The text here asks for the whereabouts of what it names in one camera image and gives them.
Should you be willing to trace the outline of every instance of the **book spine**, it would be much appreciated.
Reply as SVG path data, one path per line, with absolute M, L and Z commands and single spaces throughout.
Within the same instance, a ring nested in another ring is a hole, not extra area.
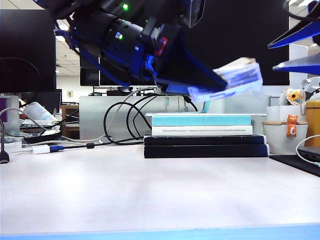
M 251 116 L 154 116 L 152 126 L 243 126 Z
M 264 145 L 264 135 L 243 136 L 145 136 L 145 145 Z
M 261 158 L 269 156 L 269 146 L 261 145 L 149 145 L 144 157 L 154 158 Z
M 251 125 L 236 126 L 153 126 L 153 136 L 241 136 L 252 135 Z

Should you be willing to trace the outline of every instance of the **wall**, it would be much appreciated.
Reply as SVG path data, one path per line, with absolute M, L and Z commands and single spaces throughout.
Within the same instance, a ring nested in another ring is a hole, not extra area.
M 80 86 L 79 76 L 57 76 L 56 88 L 62 89 L 63 102 L 79 102 L 81 96 L 88 96 L 93 92 L 91 86 Z M 67 92 L 73 91 L 73 97 L 68 97 Z

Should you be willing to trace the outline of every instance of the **black book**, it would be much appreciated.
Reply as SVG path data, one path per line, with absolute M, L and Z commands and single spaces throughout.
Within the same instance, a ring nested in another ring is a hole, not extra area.
M 144 136 L 144 145 L 264 145 L 264 135 L 244 136 Z
M 146 159 L 268 157 L 267 144 L 252 145 L 145 145 Z

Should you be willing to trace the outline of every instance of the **yellow container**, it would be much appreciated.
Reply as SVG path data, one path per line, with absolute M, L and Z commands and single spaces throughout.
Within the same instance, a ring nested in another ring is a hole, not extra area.
M 320 135 L 320 100 L 308 101 L 306 103 L 305 117 L 308 122 L 306 136 Z M 305 146 L 320 146 L 320 137 L 306 141 Z

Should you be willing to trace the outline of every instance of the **black laptop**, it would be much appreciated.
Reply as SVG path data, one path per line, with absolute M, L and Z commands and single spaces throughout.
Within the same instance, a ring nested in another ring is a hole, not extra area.
M 312 162 L 320 162 L 320 146 L 300 146 L 298 153 Z

